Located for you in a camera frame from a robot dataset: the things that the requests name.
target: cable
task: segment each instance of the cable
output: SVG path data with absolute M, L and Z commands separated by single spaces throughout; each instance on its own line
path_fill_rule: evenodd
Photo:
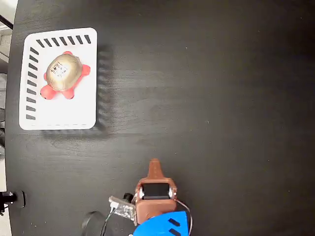
M 190 212 L 190 208 L 187 205 L 185 205 L 184 203 L 182 203 L 181 201 L 179 201 L 178 199 L 176 199 L 175 201 L 178 202 L 183 207 L 185 207 L 187 209 L 187 211 L 189 212 L 189 215 L 190 215 L 189 235 L 190 235 L 191 234 L 191 230 L 192 230 L 192 215 L 191 215 L 191 212 Z
M 109 217 L 111 217 L 114 214 L 114 212 L 115 212 L 115 209 L 111 208 L 111 210 L 110 210 L 110 212 L 109 212 L 108 216 L 106 217 L 105 222 L 103 224 L 102 230 L 100 232 L 100 236 L 105 236 L 107 221 L 108 221 Z
M 0 15 L 0 22 L 4 23 L 6 26 L 8 26 L 10 29 L 13 29 L 13 24 L 9 22 L 6 18 Z
M 0 211 L 0 216 L 4 216 L 3 213 L 4 213 L 4 211 L 3 211 L 3 212 Z

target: gold turtle shell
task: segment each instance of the gold turtle shell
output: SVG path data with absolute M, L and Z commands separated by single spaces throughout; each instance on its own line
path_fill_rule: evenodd
M 62 54 L 47 68 L 46 81 L 55 91 L 64 91 L 74 86 L 82 74 L 82 63 L 71 54 Z

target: turtle leg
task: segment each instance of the turtle leg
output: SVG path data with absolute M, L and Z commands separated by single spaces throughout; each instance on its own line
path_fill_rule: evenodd
M 67 89 L 65 91 L 62 91 L 61 93 L 64 95 L 64 97 L 66 99 L 73 99 L 73 97 L 74 97 L 74 90 L 73 90 L 73 88 L 69 88 L 69 89 Z
M 75 82 L 73 88 L 77 87 L 83 76 L 87 76 L 90 74 L 91 68 L 88 65 L 82 65 L 82 72 L 80 78 L 78 78 L 77 82 Z
M 40 95 L 47 100 L 53 99 L 56 94 L 57 92 L 54 91 L 49 85 L 44 86 L 40 90 Z

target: floor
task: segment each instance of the floor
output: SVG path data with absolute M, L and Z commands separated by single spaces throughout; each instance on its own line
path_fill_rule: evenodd
M 0 107 L 5 107 L 6 75 L 0 74 Z M 4 155 L 0 155 L 0 192 L 6 191 Z M 11 236 L 9 213 L 0 216 L 0 236 Z
M 0 35 L 0 52 L 7 57 L 9 57 L 10 54 L 11 37 L 11 34 Z

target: clear plastic piece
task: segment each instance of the clear plastic piece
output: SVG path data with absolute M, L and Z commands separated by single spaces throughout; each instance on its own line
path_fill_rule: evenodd
M 136 207 L 134 204 L 127 203 L 124 200 L 115 198 L 113 196 L 110 196 L 108 201 L 114 214 L 127 218 L 133 221 L 134 225 L 137 225 Z

